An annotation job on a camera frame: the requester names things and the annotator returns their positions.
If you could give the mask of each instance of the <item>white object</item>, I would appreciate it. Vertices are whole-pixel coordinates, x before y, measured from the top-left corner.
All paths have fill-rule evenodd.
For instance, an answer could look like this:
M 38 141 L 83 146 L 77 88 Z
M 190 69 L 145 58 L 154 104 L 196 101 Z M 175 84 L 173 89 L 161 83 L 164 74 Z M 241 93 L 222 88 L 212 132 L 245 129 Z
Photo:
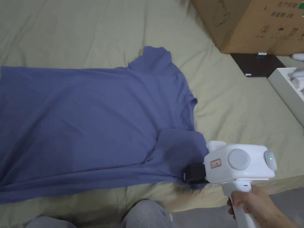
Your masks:
M 291 72 L 288 73 L 288 77 L 290 77 L 290 79 L 304 77 L 304 70 L 301 69 L 292 70 Z
M 275 158 L 265 146 L 210 141 L 207 148 L 206 178 L 212 184 L 221 184 L 224 195 L 229 198 L 233 191 L 249 192 L 252 181 L 275 176 Z M 251 214 L 244 212 L 243 205 L 233 210 L 239 228 L 260 227 Z
M 304 77 L 295 78 L 291 82 L 295 86 L 297 91 L 303 91 L 304 90 Z
M 268 80 L 298 121 L 304 126 L 304 94 L 297 91 L 287 75 L 295 69 L 295 67 L 277 68 Z
M 291 56 L 292 59 L 297 61 L 304 61 L 304 54 L 303 53 L 296 53 Z

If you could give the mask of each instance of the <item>gray pants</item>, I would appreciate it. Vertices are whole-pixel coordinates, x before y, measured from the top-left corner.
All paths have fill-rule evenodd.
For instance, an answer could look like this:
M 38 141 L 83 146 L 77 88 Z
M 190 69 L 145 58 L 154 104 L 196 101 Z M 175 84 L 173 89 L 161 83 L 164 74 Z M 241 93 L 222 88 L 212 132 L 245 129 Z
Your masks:
M 123 220 L 122 228 L 172 228 L 172 216 L 152 200 L 137 203 Z M 26 228 L 76 228 L 72 223 L 50 217 L 33 219 Z

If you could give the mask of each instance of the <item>handheld device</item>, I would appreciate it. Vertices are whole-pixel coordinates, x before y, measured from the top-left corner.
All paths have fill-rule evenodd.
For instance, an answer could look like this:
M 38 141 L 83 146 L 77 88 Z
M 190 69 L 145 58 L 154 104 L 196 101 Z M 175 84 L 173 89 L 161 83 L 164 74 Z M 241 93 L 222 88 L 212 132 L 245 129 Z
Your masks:
M 207 143 L 209 154 L 204 158 L 206 179 L 220 184 L 225 196 L 231 199 L 233 191 L 251 191 L 251 182 L 269 180 L 275 176 L 277 164 L 273 153 L 265 146 Z M 233 207 L 238 228 L 260 228 L 256 219 L 245 213 L 243 205 Z

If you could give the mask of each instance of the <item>label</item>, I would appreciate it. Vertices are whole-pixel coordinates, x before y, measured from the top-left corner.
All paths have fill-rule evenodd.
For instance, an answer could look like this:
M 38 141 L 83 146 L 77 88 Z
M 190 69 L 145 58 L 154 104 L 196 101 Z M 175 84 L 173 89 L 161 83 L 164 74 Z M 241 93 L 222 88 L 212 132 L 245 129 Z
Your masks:
M 220 159 L 220 158 L 219 158 L 219 159 L 216 159 L 216 160 L 210 162 L 210 164 L 211 164 L 211 168 L 212 168 L 212 169 L 213 169 L 213 168 L 216 168 L 216 167 L 219 167 L 219 166 L 222 165 L 221 159 Z

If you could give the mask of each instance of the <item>bed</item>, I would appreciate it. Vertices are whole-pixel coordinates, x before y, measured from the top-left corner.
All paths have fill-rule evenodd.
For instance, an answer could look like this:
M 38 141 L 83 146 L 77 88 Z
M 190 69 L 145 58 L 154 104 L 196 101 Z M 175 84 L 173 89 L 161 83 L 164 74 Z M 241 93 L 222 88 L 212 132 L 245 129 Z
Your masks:
M 246 78 L 218 51 L 189 0 L 2 0 L 0 31 L 6 66 L 126 67 L 144 46 L 165 47 L 198 98 L 195 127 L 206 141 L 265 145 L 278 170 L 257 185 L 269 194 L 304 187 L 303 127 L 266 78 Z M 218 185 L 192 190 L 163 182 L 0 205 L 0 227 L 24 227 L 41 215 L 100 226 L 120 221 L 142 199 L 170 212 L 226 203 Z

